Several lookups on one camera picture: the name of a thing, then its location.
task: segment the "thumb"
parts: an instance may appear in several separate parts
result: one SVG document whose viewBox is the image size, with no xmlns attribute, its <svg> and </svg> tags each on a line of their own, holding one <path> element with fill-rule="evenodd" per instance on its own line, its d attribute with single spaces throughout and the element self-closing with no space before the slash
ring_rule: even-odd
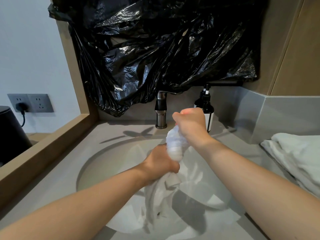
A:
<svg viewBox="0 0 320 240">
<path fill-rule="evenodd" d="M 179 123 L 179 121 L 181 120 L 181 117 L 182 117 L 182 114 L 178 112 L 174 112 L 172 115 L 172 118 L 176 123 Z"/>
<path fill-rule="evenodd" d="M 171 172 L 178 173 L 180 169 L 180 164 L 177 161 L 171 161 Z"/>
</svg>

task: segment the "faucet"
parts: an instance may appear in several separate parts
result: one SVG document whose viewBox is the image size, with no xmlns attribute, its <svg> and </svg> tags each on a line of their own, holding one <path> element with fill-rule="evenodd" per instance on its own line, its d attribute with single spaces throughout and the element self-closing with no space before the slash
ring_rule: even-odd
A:
<svg viewBox="0 0 320 240">
<path fill-rule="evenodd" d="M 174 95 L 182 94 L 182 92 L 167 92 L 167 91 L 158 91 L 156 103 L 155 103 L 155 112 L 157 113 L 157 122 L 155 127 L 157 129 L 167 128 L 166 114 L 167 114 L 167 93 Z"/>
</svg>

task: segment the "black trash can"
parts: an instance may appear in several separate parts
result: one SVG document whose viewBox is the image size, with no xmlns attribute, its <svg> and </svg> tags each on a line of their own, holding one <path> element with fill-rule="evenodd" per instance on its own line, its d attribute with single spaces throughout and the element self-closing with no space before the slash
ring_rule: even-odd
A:
<svg viewBox="0 0 320 240">
<path fill-rule="evenodd" d="M 32 147 L 9 106 L 0 106 L 0 137 L 0 166 Z"/>
</svg>

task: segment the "skin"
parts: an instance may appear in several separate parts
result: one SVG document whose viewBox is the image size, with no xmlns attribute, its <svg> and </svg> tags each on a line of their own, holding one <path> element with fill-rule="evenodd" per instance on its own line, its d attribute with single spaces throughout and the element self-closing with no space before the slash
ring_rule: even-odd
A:
<svg viewBox="0 0 320 240">
<path fill-rule="evenodd" d="M 319 239 L 320 201 L 210 137 L 201 109 L 174 113 L 180 132 L 272 240 Z M 90 239 L 142 187 L 180 166 L 157 146 L 141 164 L 36 210 L 0 239 Z"/>
</svg>

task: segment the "black cable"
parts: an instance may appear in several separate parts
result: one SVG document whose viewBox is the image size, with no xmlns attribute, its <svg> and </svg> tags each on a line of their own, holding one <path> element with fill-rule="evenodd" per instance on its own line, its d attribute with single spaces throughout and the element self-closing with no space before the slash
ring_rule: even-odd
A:
<svg viewBox="0 0 320 240">
<path fill-rule="evenodd" d="M 26 111 L 28 110 L 28 105 L 26 105 L 25 103 L 17 103 L 16 104 L 16 109 L 18 111 L 20 111 L 20 113 L 22 114 L 23 116 L 23 123 L 22 123 L 22 126 L 24 126 L 24 124 L 26 123 L 26 117 L 25 117 L 25 113 Z"/>
</svg>

